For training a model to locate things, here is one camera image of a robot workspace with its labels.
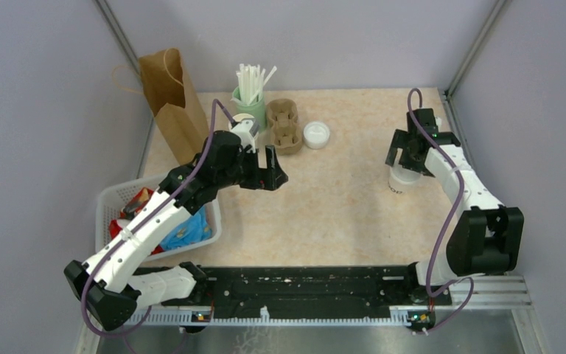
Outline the white paper coffee cup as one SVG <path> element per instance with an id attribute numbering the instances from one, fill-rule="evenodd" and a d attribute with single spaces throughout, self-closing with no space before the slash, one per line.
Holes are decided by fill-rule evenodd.
<path id="1" fill-rule="evenodd" d="M 405 169 L 400 164 L 390 167 L 388 186 L 391 192 L 396 194 L 407 193 L 412 190 L 422 179 L 422 174 Z"/>

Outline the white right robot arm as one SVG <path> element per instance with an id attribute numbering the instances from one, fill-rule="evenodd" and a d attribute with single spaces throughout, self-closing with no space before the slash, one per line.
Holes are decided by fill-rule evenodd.
<path id="1" fill-rule="evenodd" d="M 434 177 L 453 207 L 457 224 L 444 251 L 412 264 L 416 276 L 402 284 L 406 300 L 422 304 L 445 284 L 516 268 L 524 214 L 488 191 L 452 132 L 441 132 L 431 108 L 407 113 L 407 130 L 395 130 L 385 163 L 414 175 Z"/>

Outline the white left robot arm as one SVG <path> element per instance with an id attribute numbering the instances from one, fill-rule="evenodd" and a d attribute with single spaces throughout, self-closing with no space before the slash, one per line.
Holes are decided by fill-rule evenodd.
<path id="1" fill-rule="evenodd" d="M 64 275 L 93 333 L 123 336 L 127 332 L 120 327 L 137 310 L 169 299 L 197 305 L 206 298 L 206 275 L 193 263 L 145 275 L 136 269 L 221 189 L 274 191 L 287 182 L 274 146 L 265 146 L 265 167 L 259 166 L 258 155 L 245 134 L 215 131 L 190 163 L 168 172 L 145 208 L 104 249 L 67 264 Z"/>

